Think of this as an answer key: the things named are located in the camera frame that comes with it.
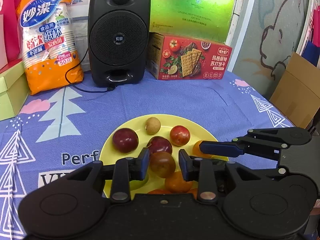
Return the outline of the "green gift box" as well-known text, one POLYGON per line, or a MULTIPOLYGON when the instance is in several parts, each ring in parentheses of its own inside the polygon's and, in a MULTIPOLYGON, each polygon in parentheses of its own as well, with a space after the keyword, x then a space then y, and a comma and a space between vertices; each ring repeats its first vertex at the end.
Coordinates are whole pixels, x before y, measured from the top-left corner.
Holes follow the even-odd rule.
POLYGON ((225 42, 235 0, 151 0, 150 31, 225 42))

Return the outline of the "dark purple plum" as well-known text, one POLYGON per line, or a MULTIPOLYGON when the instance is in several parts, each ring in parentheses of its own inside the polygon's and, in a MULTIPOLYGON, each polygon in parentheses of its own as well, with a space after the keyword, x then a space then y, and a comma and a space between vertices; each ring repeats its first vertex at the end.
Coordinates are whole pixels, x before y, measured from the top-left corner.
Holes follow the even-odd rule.
POLYGON ((121 153, 134 151, 139 144, 137 133, 130 128, 121 128, 115 131, 112 137, 112 144, 121 153))

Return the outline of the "green shoe box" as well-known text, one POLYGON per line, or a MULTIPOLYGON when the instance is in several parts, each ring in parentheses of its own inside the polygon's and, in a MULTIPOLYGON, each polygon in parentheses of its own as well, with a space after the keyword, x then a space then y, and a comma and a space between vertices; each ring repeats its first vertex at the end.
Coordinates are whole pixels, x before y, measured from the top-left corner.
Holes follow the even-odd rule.
POLYGON ((21 59, 8 63, 1 69, 0 120, 15 117, 29 95, 29 86, 21 59))

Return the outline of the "large orange tangerine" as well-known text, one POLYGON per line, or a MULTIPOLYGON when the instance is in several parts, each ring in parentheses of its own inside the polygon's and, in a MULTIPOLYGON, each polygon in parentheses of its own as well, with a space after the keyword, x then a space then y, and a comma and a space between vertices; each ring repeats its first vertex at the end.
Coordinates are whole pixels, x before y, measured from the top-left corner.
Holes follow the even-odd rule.
POLYGON ((198 193, 198 188, 193 188, 190 189, 188 192, 188 194, 192 194, 194 199, 197 199, 197 193, 198 193))

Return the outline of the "brown green round fruit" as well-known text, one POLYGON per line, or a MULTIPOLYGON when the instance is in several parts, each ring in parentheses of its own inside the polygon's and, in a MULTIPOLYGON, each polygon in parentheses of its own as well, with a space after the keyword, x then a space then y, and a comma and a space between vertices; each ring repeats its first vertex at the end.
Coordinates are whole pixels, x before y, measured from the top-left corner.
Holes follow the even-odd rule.
POLYGON ((176 170, 176 163, 168 152, 155 152, 150 157, 150 169, 160 178, 168 178, 176 170))

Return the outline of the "cardboard box on floor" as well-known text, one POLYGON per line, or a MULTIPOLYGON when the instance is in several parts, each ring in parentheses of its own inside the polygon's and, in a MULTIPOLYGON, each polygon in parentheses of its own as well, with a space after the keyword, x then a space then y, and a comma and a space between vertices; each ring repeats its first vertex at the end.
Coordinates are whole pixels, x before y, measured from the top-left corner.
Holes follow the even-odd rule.
POLYGON ((270 102, 295 126, 306 128, 319 110, 319 69, 293 53, 270 102))

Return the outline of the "blue printed tablecloth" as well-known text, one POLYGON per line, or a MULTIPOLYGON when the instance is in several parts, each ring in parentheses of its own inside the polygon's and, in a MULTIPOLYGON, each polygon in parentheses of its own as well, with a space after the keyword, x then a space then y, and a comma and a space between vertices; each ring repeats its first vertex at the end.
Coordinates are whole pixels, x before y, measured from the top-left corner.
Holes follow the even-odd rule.
POLYGON ((29 96, 20 113, 1 122, 1 239, 23 239, 17 208, 29 192, 107 154, 104 144, 123 123, 169 114, 191 120, 219 141, 251 128, 291 122, 244 80, 159 81, 145 73, 136 85, 112 92, 89 73, 72 86, 29 96))

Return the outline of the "small yellow orange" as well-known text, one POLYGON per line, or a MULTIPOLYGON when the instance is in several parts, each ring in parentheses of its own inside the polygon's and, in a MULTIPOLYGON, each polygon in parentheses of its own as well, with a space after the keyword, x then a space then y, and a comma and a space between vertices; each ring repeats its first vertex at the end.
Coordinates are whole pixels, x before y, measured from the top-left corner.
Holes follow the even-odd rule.
POLYGON ((200 158, 204 158, 204 159, 211 159, 213 156, 210 154, 204 154, 201 150, 200 150, 200 144, 201 144, 202 140, 197 141, 194 145, 193 145, 193 149, 192 149, 192 155, 193 156, 197 156, 200 158))

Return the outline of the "magenta paper bag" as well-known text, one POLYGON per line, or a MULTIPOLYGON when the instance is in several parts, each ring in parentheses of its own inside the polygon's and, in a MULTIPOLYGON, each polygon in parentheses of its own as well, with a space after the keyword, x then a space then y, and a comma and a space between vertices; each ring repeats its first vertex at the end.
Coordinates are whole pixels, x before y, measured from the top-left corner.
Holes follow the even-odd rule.
POLYGON ((7 61, 11 62, 20 54, 18 20, 16 9, 21 0, 1 0, 1 15, 4 24, 4 43, 7 61))

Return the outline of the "dark red plum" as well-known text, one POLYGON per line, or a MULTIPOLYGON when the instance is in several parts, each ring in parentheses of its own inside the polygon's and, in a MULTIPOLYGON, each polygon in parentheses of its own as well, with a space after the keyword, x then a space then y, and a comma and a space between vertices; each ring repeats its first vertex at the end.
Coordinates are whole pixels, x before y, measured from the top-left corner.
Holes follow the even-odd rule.
POLYGON ((167 152, 172 154, 172 144, 168 139, 161 136, 152 137, 146 147, 149 149, 150 154, 156 152, 167 152))

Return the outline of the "black loudspeaker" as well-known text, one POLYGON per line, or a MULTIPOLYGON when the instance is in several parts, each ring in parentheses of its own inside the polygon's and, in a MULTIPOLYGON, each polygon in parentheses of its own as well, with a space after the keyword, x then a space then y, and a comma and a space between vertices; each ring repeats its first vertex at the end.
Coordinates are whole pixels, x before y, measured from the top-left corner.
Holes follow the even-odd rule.
POLYGON ((151 0, 90 0, 88 55, 100 87, 138 83, 144 76, 151 0))

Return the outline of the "red cracker box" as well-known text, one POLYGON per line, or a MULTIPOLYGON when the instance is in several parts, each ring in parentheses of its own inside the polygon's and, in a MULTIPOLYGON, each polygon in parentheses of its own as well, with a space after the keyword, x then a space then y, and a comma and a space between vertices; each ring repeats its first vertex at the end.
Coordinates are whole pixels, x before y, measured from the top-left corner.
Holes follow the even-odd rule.
POLYGON ((147 70, 163 81, 221 80, 231 54, 232 48, 223 43, 151 33, 147 70))

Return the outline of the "paper cups package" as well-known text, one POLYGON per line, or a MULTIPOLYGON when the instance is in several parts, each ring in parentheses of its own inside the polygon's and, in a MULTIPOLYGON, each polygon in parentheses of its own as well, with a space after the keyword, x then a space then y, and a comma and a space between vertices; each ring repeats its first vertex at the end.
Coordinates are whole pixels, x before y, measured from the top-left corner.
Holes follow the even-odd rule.
POLYGON ((21 0, 24 71, 32 95, 79 83, 80 66, 68 7, 72 0, 21 0))

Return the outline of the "tan longan fruit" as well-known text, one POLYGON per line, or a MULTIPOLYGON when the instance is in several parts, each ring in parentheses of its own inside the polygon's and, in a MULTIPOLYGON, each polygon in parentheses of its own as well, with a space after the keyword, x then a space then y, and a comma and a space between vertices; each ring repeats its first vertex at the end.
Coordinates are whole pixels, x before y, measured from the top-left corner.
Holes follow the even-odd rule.
POLYGON ((161 128, 161 122, 156 117, 150 117, 145 122, 145 131, 148 135, 156 134, 161 128))

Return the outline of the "red tomato-like fruit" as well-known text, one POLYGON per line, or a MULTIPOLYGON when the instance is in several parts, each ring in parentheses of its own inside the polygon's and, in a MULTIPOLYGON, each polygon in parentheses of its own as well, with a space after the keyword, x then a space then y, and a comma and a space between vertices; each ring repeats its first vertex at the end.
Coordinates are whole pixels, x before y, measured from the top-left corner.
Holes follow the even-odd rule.
POLYGON ((171 129, 169 137, 172 144, 184 146, 190 140, 190 132, 186 127, 177 125, 171 129))

